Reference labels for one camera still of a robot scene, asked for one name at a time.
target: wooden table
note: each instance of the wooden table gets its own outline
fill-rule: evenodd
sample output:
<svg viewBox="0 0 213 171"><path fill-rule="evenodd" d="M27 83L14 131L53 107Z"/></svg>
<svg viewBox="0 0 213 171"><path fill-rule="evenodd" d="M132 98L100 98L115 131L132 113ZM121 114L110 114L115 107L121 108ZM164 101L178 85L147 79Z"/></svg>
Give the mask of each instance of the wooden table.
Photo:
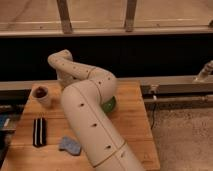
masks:
<svg viewBox="0 0 213 171"><path fill-rule="evenodd" d="M58 150L63 136L75 138L60 106L61 89L58 83L47 86L53 102L52 109L44 109L29 96L17 130L4 160L2 171L92 171L85 153L78 157ZM110 120L126 139L146 170L160 170L158 155L150 130L138 82L119 82L117 106L109 114ZM47 145L32 146L33 119L47 120Z"/></svg>

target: blue sponge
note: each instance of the blue sponge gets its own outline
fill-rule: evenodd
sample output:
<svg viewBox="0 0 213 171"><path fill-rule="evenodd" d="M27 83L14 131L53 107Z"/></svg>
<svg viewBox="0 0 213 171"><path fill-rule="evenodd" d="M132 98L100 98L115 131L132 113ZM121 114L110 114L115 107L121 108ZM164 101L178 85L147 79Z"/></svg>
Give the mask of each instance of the blue sponge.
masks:
<svg viewBox="0 0 213 171"><path fill-rule="evenodd" d="M59 144L59 150L66 150L73 156L79 156L81 153L81 144L69 137L63 137Z"/></svg>

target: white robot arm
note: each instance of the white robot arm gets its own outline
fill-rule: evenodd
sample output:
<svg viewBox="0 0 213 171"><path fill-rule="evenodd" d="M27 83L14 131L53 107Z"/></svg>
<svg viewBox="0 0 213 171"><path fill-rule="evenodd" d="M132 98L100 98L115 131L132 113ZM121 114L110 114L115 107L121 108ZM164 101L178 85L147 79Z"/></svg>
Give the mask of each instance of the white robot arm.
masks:
<svg viewBox="0 0 213 171"><path fill-rule="evenodd" d="M48 62L66 87L61 105L90 163L96 171L144 171L101 109L115 94L115 76L102 68L73 62L71 57L63 50L50 55ZM79 81L70 84L73 78Z"/></svg>

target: black brush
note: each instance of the black brush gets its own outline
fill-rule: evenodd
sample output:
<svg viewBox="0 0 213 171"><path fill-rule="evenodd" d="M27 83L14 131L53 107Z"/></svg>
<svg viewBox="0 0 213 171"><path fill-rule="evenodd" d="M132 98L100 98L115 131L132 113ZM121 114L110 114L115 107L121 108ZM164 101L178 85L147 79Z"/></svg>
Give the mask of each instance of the black brush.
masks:
<svg viewBox="0 0 213 171"><path fill-rule="evenodd" d="M44 118L34 119L33 123L33 146L46 145L46 120Z"/></svg>

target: green object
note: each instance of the green object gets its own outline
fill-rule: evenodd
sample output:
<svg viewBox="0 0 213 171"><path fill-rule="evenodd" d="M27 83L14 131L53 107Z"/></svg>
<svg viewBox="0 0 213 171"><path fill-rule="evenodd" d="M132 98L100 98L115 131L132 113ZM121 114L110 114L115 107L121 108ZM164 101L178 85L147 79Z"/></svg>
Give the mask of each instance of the green object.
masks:
<svg viewBox="0 0 213 171"><path fill-rule="evenodd" d="M113 96L109 101L101 105L101 108L103 109L104 113L110 113L116 106L116 99Z"/></svg>

